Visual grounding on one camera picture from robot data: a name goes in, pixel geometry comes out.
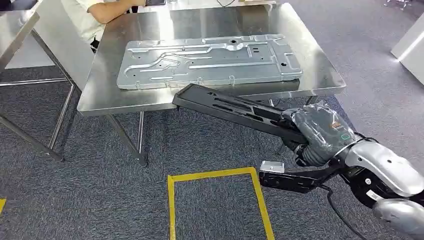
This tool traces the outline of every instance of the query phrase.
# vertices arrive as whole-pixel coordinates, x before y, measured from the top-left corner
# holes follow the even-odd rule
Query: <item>gray carpet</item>
[[[50,72],[49,67],[41,70]],[[40,69],[28,69],[28,78]],[[6,72],[2,81],[15,79]],[[1,113],[44,143],[68,86],[1,89]],[[134,161],[104,117],[76,113],[75,96],[58,140],[65,162],[53,162],[7,128],[0,127],[0,239],[169,239],[167,175],[257,167],[263,160],[295,167],[293,154],[276,154],[280,140],[267,133],[186,109],[145,114],[148,168]],[[280,107],[306,99],[283,100]],[[334,97],[326,101],[346,117]],[[131,138],[136,113],[117,116]],[[372,239],[404,239],[381,226],[341,179],[329,185],[345,217]],[[355,239],[330,209],[326,192],[309,194],[263,188],[276,239]],[[249,177],[175,184],[178,239],[265,239]]]
[[[424,87],[389,54],[422,13],[421,3],[400,11],[380,0],[289,2],[348,84],[337,97],[355,127],[423,166],[423,116],[409,109],[422,109]],[[10,70],[0,81],[56,75],[49,67]],[[0,88],[0,113],[48,143],[68,88]],[[325,100],[347,117],[335,97]],[[142,168],[104,117],[82,117],[76,103],[75,96],[56,147],[65,162],[53,162],[0,127],[0,198],[7,198],[0,239],[169,239],[167,175],[257,167],[262,160],[294,167],[290,152],[275,154],[276,137],[182,109],[145,114],[150,164]],[[135,139],[138,115],[117,117]],[[177,239],[265,239],[249,184],[243,176],[176,183]],[[368,239],[408,239],[380,225],[341,179],[329,185],[342,214]],[[262,191],[276,239],[358,239],[330,209],[323,190]]]

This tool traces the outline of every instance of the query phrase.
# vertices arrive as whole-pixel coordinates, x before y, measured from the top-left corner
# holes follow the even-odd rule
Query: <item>table top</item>
[[[267,100],[332,95],[346,87],[288,3],[166,10],[125,14],[106,26],[77,109],[84,116],[98,116],[175,108],[172,100],[181,88],[122,90],[117,87],[129,41],[263,34],[286,37],[302,67],[302,77],[293,81],[213,86],[214,89],[251,100]]]
[[[39,19],[34,10],[0,11],[0,73]]]

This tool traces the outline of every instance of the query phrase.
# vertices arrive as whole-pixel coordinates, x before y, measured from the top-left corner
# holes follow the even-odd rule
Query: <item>black cable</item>
[[[232,3],[234,3],[236,0],[232,0],[230,3],[228,3],[227,5],[222,5],[222,3],[219,1],[219,0],[216,0],[218,3],[219,3],[219,5],[221,5],[221,7],[223,7],[223,8],[225,8],[225,7],[228,7],[228,6],[230,6]]]
[[[380,143],[379,141],[377,141],[375,138],[373,138],[373,137],[369,137],[369,136],[364,136],[362,133],[359,133],[359,132],[353,132],[355,135],[358,135],[359,137],[361,137],[362,139],[360,139],[359,141],[368,141],[368,142],[371,142],[371,141],[374,141],[374,142],[376,142],[376,143]]]
[[[354,234],[356,234],[358,237],[360,237],[362,240],[367,240],[364,236],[362,236],[362,234],[360,234],[358,231],[356,231],[355,230],[355,228],[350,224],[350,223],[348,223],[348,221],[346,221],[346,219],[340,214],[340,212],[336,209],[336,207],[334,206],[334,203],[333,203],[333,201],[332,201],[332,199],[331,199],[331,196],[333,195],[333,190],[330,188],[330,187],[328,187],[328,186],[326,186],[326,185],[323,185],[323,184],[321,184],[321,185],[319,185],[318,187],[320,187],[320,188],[322,188],[322,189],[324,189],[324,190],[326,190],[326,191],[328,191],[328,194],[327,194],[327,200],[328,200],[328,203],[330,204],[330,206],[331,206],[331,208],[334,210],[334,212],[335,212],[335,214],[337,214],[337,216],[343,221],[343,223],[344,224],[346,224],[346,226],[354,233]]]

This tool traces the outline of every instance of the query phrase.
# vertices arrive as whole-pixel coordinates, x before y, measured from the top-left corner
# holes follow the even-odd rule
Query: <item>white shirt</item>
[[[105,25],[99,23],[91,13],[89,7],[94,4],[104,3],[104,0],[61,0],[63,7],[70,20],[75,25],[79,35],[88,44],[91,44],[94,38],[100,41],[105,30]]]

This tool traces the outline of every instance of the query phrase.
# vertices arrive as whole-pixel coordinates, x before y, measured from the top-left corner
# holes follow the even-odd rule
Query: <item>stamped metal panel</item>
[[[291,81],[301,66],[280,34],[130,41],[121,89],[158,89]]]

